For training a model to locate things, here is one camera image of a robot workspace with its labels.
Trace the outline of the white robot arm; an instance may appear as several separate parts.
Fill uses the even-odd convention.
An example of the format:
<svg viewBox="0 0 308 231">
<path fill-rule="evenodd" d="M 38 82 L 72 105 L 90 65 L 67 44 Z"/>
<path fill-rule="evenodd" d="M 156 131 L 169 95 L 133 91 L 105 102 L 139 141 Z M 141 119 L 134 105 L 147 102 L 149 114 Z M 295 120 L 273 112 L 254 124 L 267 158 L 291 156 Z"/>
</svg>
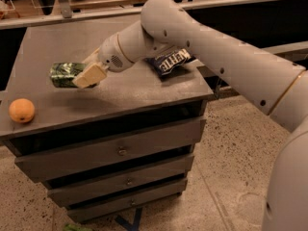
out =
<svg viewBox="0 0 308 231">
<path fill-rule="evenodd" d="M 106 39 L 73 82 L 184 48 L 265 115 L 290 131 L 273 166 L 262 231 L 308 231 L 308 71 L 191 18 L 172 0 L 148 0 L 141 18 Z"/>
</svg>

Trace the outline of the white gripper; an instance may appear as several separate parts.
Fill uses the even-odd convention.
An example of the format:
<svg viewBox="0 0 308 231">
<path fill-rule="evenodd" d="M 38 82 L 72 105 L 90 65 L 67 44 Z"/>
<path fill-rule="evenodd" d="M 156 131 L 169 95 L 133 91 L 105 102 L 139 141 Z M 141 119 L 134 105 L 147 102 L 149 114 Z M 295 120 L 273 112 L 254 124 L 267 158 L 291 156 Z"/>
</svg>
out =
<svg viewBox="0 0 308 231">
<path fill-rule="evenodd" d="M 105 64 L 112 72 L 121 72 L 133 65 L 122 52 L 118 34 L 114 34 L 105 39 L 99 49 L 95 49 L 84 60 L 83 64 L 89 64 L 97 61 L 97 55 L 100 62 Z M 102 64 L 89 64 L 74 79 L 73 84 L 81 89 L 95 85 L 107 77 L 107 70 Z"/>
</svg>

